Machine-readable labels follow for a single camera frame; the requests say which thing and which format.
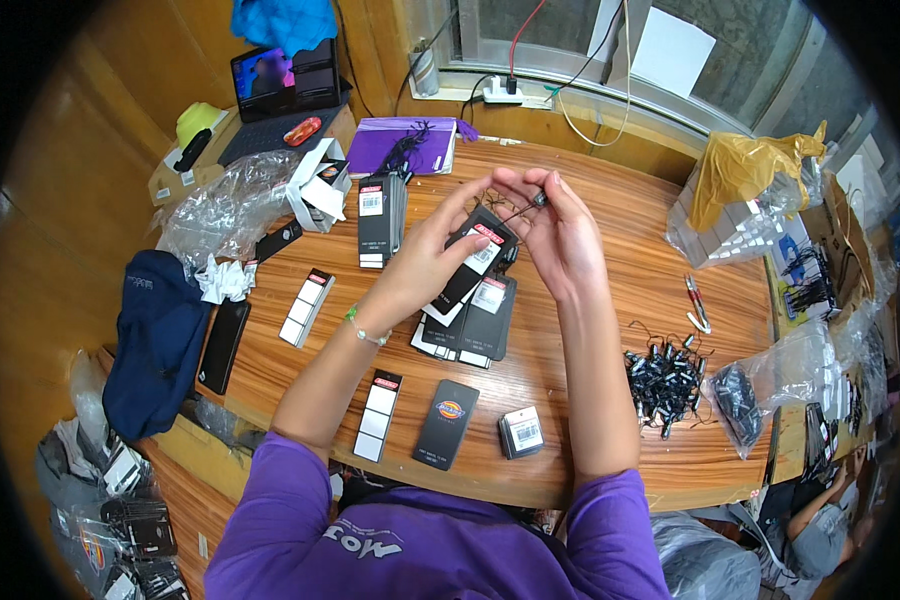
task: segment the crumpled white paper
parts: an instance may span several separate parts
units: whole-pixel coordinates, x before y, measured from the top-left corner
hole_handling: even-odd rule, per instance
[[[207,258],[206,270],[198,272],[195,279],[203,292],[200,299],[214,305],[221,304],[227,298],[239,303],[251,291],[239,260],[217,264],[213,254]]]

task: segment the yellow plastic bag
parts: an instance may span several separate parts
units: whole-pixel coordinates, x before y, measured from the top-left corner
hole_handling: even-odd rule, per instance
[[[697,232],[709,230],[723,205],[753,200],[780,171],[796,180],[803,196],[800,210],[805,209],[810,197],[801,181],[801,163],[805,157],[815,157],[818,162],[824,158],[826,131],[827,121],[820,122],[813,135],[795,133],[781,139],[711,132],[700,160],[690,227]]]

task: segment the blue cloth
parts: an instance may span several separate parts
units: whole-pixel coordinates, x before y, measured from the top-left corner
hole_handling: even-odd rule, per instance
[[[233,0],[230,31],[266,48],[282,48],[292,57],[337,36],[330,0]]]
[[[212,304],[201,295],[169,252],[141,250],[126,265],[117,356],[103,388],[103,411],[125,440],[173,426],[204,347]]]

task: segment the laptop screen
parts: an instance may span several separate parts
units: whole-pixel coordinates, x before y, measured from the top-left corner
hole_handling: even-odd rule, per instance
[[[237,100],[243,103],[288,88],[302,97],[333,90],[336,78],[331,42],[324,39],[313,50],[301,50],[293,57],[272,48],[234,60],[231,66]]]

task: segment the purple notebook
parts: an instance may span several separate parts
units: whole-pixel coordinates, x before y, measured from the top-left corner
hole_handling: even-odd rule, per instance
[[[359,180],[380,167],[400,138],[413,133],[420,123],[430,125],[427,138],[409,157],[409,170],[416,175],[442,175],[453,169],[457,119],[453,117],[379,117],[360,119],[346,159],[350,178]]]

